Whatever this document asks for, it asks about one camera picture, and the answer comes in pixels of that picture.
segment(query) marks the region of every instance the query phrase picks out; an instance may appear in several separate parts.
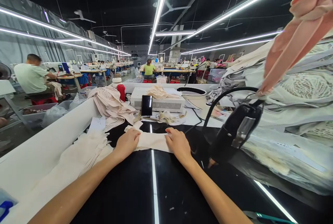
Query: smartphone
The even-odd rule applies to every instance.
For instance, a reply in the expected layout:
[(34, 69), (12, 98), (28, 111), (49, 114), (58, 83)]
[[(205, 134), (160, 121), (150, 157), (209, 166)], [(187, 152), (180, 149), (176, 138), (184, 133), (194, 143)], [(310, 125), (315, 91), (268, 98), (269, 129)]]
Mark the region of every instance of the smartphone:
[(142, 96), (142, 107), (141, 107), (141, 116), (150, 117), (153, 115), (153, 97), (152, 96)]

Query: hand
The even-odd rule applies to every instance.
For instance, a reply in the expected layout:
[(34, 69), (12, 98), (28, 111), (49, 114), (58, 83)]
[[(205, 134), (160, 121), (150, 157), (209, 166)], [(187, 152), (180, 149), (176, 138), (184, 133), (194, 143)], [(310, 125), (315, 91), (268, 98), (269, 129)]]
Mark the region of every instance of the hand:
[(129, 129), (125, 134), (119, 137), (112, 153), (117, 155), (121, 160), (124, 160), (138, 146), (140, 134), (141, 133), (134, 128)]
[(185, 134), (182, 131), (178, 131), (174, 128), (167, 128), (165, 130), (167, 133), (171, 134), (165, 136), (167, 140), (167, 145), (171, 149), (174, 155), (177, 157), (178, 161), (183, 165), (187, 165), (193, 160), (191, 155), (191, 148)]

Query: black work table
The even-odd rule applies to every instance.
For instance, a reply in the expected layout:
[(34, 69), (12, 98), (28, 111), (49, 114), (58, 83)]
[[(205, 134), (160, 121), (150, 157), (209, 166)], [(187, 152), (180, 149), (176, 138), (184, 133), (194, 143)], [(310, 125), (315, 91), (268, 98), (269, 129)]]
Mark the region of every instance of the black work table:
[[(168, 127), (167, 124), (143, 123), (141, 129), (144, 132), (150, 132), (150, 125), (153, 133), (165, 133)], [(116, 141), (127, 125), (125, 123), (110, 130), (108, 139), (112, 147), (116, 146)], [(191, 126), (173, 127), (185, 132)], [(270, 180), (270, 185), (274, 182), (280, 188), (264, 185), (298, 223), (332, 223), (329, 207), (332, 206), (332, 197), (317, 195), (279, 178), (241, 150), (230, 162), (208, 169), (208, 143), (218, 130), (195, 127), (186, 137), (191, 150), (196, 150), (193, 155), (196, 161), (204, 166), (208, 176), (241, 210), (288, 220), (254, 180), (249, 178), (251, 172), (256, 171), (261, 179)], [(159, 150), (153, 153), (159, 223), (218, 223), (198, 186), (176, 157)], [(110, 171), (71, 223), (156, 223), (155, 207), (152, 150), (141, 150), (133, 152)]]

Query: man in green shirt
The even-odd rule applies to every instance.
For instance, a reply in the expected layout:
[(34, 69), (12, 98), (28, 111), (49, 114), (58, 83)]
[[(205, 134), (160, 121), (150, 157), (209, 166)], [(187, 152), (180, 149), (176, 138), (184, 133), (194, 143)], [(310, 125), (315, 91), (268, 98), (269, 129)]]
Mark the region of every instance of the man in green shirt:
[(54, 87), (47, 87), (45, 85), (44, 77), (56, 79), (57, 77), (52, 73), (40, 67), (42, 59), (35, 55), (29, 54), (26, 63), (17, 64), (14, 66), (14, 73), (17, 81), (22, 87), (23, 91), (28, 95), (39, 94), (54, 94)]

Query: black ceiling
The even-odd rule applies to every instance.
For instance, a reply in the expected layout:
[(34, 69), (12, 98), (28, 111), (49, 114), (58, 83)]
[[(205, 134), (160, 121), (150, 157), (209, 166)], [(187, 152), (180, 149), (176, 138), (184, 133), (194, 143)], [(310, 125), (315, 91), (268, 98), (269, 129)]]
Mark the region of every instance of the black ceiling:
[[(121, 41), (120, 25), (152, 23), (155, 8), (153, 3), (157, 0), (31, 0), (52, 12), (60, 15), (63, 19), (76, 18), (74, 11), (80, 9), (87, 19), (96, 21), (90, 23), (83, 20), (74, 22), (84, 27), (92, 29), (97, 35), (103, 36), (103, 31), (117, 37), (106, 37), (106, 40), (115, 42)], [(187, 6), (190, 0), (168, 0), (173, 7)], [(234, 6), (242, 0), (196, 0), (192, 7), (181, 19), (184, 29), (198, 29), (207, 21), (215, 18), (224, 10)], [(245, 11), (239, 12), (231, 18), (225, 20), (222, 25), (210, 28), (197, 38), (191, 38), (186, 42), (221, 42), (253, 36), (256, 34), (274, 31), (279, 27), (284, 27), (292, 18), (289, 13), (289, 3), (291, 0), (263, 0), (258, 5), (251, 6)], [(182, 10), (175, 10), (163, 16), (160, 21), (169, 24), (158, 26), (158, 31), (165, 28), (170, 29)], [(217, 29), (231, 27), (228, 30)], [(122, 39), (125, 45), (128, 44), (148, 44), (151, 33), (150, 26), (131, 27), (122, 29)], [(163, 43), (170, 43), (171, 37), (165, 39)]]

